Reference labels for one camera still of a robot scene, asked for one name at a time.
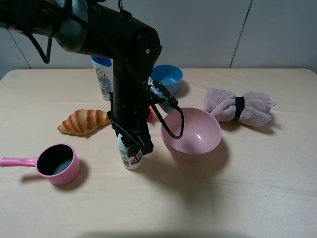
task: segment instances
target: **table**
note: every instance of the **table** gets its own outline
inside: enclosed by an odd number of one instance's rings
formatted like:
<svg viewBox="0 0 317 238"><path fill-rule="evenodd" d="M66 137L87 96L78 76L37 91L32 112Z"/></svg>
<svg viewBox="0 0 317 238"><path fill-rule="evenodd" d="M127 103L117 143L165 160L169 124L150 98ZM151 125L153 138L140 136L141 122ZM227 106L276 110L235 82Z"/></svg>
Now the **table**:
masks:
<svg viewBox="0 0 317 238"><path fill-rule="evenodd" d="M77 109L108 111L93 69L14 70L0 81L0 157L34 157L55 143L83 162L71 184L33 168L0 168L1 238L306 238L317 235L317 76L307 69L183 69L181 107L208 88L267 92L269 127L221 123L210 159L174 159L149 124L154 152L125 169L110 126L89 138L57 126Z"/></svg>

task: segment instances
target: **pink saucepan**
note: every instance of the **pink saucepan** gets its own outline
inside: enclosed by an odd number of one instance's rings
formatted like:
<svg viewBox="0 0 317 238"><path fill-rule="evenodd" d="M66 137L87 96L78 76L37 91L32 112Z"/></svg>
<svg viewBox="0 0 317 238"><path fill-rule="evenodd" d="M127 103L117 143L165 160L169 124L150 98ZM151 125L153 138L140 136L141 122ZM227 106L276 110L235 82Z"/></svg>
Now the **pink saucepan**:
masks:
<svg viewBox="0 0 317 238"><path fill-rule="evenodd" d="M74 180L81 169L80 160L74 148L68 144L57 144L47 148L35 158L7 158L0 160L1 167L35 167L38 174L54 185L62 185Z"/></svg>

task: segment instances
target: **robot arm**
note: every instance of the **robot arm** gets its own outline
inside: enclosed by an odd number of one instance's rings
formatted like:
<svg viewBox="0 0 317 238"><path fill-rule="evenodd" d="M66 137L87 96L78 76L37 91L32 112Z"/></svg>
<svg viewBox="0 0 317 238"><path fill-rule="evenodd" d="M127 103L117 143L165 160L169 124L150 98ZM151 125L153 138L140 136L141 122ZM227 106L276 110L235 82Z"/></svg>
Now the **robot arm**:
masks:
<svg viewBox="0 0 317 238"><path fill-rule="evenodd" d="M145 155L153 150L147 125L149 105L174 138L182 136L184 119L177 100L164 86L154 85L155 90L148 86L162 49L156 30L119 6L117 12L97 0L0 0L0 27L25 34L45 63L50 61L52 38L66 51L112 58L112 127L123 135L129 156L140 149ZM32 34L48 36L46 54ZM179 136L169 130L154 105L162 102L181 113Z"/></svg>

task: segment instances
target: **red object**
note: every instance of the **red object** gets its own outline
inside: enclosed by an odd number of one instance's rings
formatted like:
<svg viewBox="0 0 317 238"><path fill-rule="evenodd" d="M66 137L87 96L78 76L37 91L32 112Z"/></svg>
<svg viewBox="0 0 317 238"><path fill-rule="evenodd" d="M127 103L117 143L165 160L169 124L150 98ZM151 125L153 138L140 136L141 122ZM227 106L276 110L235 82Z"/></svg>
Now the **red object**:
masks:
<svg viewBox="0 0 317 238"><path fill-rule="evenodd" d="M151 106L150 106L150 110L151 110L151 112L150 112L150 115L149 115L149 117L148 117L147 122L149 122L149 121L151 121L151 120L153 119L153 109L152 109Z"/></svg>

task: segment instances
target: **pink towel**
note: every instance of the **pink towel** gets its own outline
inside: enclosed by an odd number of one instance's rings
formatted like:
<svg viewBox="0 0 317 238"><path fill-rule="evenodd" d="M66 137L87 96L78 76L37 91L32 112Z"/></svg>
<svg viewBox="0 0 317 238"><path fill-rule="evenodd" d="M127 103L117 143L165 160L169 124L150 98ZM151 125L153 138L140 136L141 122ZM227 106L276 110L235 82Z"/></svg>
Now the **pink towel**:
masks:
<svg viewBox="0 0 317 238"><path fill-rule="evenodd" d="M276 103L268 94L248 92L242 97L225 89L208 90L204 100L204 110L217 121L230 121L235 117L246 125L264 126L271 121L269 111Z"/></svg>

